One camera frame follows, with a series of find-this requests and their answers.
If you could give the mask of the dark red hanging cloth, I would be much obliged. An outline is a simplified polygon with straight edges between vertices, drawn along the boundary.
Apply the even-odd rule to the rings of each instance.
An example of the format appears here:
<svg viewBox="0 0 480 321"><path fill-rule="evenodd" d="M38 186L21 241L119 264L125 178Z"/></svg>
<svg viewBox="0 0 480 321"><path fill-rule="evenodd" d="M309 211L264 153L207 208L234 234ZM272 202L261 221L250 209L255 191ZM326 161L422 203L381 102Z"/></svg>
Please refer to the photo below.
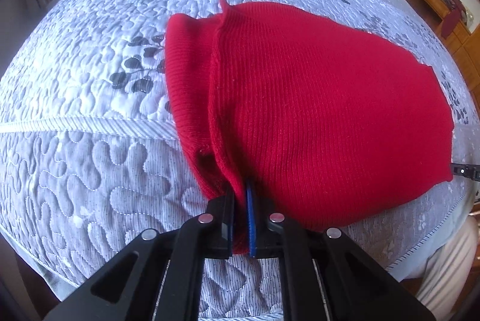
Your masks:
<svg viewBox="0 0 480 321"><path fill-rule="evenodd" d="M456 25L463 19L465 14L465 6L461 0L450 0L450 11L442 22L441 37L447 39L453 32Z"/></svg>

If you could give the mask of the red knitted sweater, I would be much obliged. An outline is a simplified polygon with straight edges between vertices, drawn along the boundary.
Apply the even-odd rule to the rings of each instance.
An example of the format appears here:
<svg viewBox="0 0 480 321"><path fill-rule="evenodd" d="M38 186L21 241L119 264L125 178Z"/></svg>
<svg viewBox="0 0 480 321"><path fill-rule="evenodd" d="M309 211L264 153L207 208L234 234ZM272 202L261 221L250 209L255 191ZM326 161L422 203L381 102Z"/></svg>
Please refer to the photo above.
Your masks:
<svg viewBox="0 0 480 321"><path fill-rule="evenodd" d="M275 2L172 16L169 103L202 194L247 189L304 228L345 227L452 180L454 122L431 66Z"/></svg>

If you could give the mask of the grey quilted bedspread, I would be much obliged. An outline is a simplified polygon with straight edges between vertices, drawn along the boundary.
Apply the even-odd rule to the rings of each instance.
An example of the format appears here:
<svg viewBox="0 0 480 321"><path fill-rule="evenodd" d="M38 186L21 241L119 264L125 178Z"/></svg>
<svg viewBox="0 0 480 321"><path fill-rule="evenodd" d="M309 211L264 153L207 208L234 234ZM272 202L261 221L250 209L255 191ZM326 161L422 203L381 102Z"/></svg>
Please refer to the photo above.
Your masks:
<svg viewBox="0 0 480 321"><path fill-rule="evenodd" d="M1 234L66 298L142 230L207 205L189 169L164 72L170 16L220 0L59 0L1 78ZM405 0L289 4L374 33L429 64L451 107L453 158L479 161L479 117L447 49Z"/></svg>

